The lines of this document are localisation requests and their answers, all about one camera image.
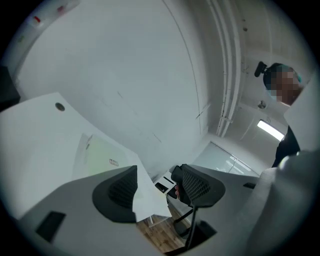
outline wooden floor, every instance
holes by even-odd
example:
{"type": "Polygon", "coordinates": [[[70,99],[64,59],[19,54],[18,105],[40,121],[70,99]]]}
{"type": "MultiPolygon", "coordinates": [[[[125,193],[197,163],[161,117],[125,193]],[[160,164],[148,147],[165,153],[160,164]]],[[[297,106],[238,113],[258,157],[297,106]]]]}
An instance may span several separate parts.
{"type": "MultiPolygon", "coordinates": [[[[171,252],[178,248],[185,246],[185,239],[182,239],[175,231],[174,220],[178,219],[181,215],[177,212],[176,208],[169,203],[169,210],[172,217],[149,227],[146,220],[138,222],[136,225],[143,233],[146,239],[150,241],[162,253],[171,252]]],[[[183,223],[190,227],[190,224],[183,220],[183,223]]]]}

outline black jacket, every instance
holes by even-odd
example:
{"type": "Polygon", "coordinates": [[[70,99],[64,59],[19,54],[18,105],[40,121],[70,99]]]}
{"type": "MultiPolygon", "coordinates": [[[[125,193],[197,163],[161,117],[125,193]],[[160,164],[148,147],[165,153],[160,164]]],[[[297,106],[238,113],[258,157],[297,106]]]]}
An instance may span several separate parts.
{"type": "Polygon", "coordinates": [[[277,167],[281,160],[286,156],[295,155],[300,151],[297,139],[292,132],[290,126],[288,126],[288,131],[283,139],[280,141],[279,146],[276,149],[275,160],[272,167],[277,167]]]}

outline person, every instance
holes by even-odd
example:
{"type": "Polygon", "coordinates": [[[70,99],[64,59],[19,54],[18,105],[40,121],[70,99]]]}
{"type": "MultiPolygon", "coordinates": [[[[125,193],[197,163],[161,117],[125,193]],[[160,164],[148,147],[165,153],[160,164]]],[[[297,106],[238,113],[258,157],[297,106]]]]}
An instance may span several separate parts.
{"type": "MultiPolygon", "coordinates": [[[[292,67],[280,63],[268,68],[263,76],[263,82],[270,96],[287,106],[291,106],[304,89],[297,72],[292,67]]],[[[272,168],[277,167],[286,156],[295,155],[299,151],[297,139],[288,126],[286,135],[276,149],[272,168]]]]}

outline ceiling light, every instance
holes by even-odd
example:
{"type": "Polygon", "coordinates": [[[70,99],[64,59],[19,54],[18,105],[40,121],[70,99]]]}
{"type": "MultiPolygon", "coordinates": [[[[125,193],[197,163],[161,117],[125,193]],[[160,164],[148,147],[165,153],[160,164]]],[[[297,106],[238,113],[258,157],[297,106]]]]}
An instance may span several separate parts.
{"type": "Polygon", "coordinates": [[[271,134],[279,141],[281,141],[284,138],[284,135],[280,131],[273,128],[270,124],[266,123],[265,121],[260,120],[258,123],[258,127],[265,130],[267,133],[271,134]]]}

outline fluorescent light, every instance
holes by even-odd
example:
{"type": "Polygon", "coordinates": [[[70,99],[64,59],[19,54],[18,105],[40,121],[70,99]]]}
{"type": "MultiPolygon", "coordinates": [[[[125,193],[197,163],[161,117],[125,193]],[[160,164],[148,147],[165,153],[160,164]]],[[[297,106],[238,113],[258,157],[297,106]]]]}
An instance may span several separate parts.
{"type": "Polygon", "coordinates": [[[284,135],[280,131],[273,128],[271,125],[267,124],[265,121],[260,120],[258,123],[258,127],[265,130],[267,133],[271,134],[273,137],[275,137],[279,141],[281,141],[284,138],[284,135]]]}

